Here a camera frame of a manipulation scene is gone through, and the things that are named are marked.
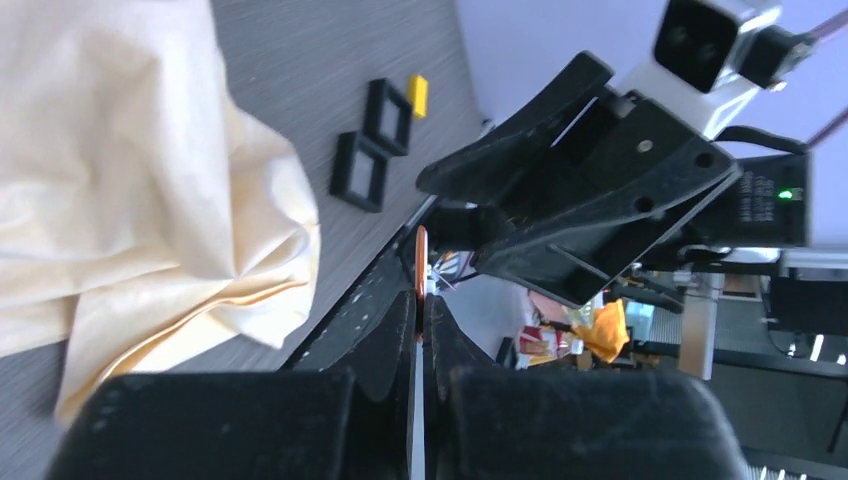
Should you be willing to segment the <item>round white brooch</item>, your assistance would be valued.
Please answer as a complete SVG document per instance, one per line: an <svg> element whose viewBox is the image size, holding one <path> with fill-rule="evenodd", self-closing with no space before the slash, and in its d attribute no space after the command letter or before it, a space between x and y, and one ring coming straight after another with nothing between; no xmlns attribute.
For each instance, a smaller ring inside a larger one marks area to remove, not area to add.
<svg viewBox="0 0 848 480"><path fill-rule="evenodd" d="M416 297L416 319L415 332L418 339L423 336L423 310L427 297L428 282L428 232L424 225L419 225L415 236L415 268L414 268L414 290Z"/></svg>

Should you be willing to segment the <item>cream yellow garment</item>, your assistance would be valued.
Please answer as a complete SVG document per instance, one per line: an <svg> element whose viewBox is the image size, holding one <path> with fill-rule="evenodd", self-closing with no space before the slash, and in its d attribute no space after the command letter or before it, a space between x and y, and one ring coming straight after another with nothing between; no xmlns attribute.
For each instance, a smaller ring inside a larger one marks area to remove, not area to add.
<svg viewBox="0 0 848 480"><path fill-rule="evenodd" d="M65 340L56 420L309 317L316 201L233 102L206 1L1 5L1 351Z"/></svg>

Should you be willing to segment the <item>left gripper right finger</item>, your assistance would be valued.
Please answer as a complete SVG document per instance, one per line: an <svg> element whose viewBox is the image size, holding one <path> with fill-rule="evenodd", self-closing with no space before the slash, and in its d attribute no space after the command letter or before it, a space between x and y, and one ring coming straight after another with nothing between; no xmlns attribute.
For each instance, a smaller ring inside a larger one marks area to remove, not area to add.
<svg viewBox="0 0 848 480"><path fill-rule="evenodd" d="M429 479L743 479L720 403L675 371L511 370L422 304Z"/></svg>

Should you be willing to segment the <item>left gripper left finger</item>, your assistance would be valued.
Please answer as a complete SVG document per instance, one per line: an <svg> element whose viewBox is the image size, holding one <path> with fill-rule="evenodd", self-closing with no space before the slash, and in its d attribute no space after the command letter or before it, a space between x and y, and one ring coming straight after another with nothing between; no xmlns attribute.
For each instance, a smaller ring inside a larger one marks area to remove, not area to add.
<svg viewBox="0 0 848 480"><path fill-rule="evenodd" d="M406 479L416 298L318 371L127 374L66 432L51 479Z"/></svg>

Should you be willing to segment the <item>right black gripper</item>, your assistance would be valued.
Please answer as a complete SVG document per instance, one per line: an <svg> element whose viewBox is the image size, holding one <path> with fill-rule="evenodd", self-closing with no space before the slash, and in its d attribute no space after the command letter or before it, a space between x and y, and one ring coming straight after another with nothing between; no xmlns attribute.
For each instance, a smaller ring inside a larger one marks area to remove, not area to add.
<svg viewBox="0 0 848 480"><path fill-rule="evenodd" d="M578 53L507 120L424 168L417 189L499 203L612 76ZM580 307L634 262L665 267L809 243L811 153L798 140L742 125L707 140L651 101L610 96L556 154L575 207L480 248L480 273Z"/></svg>

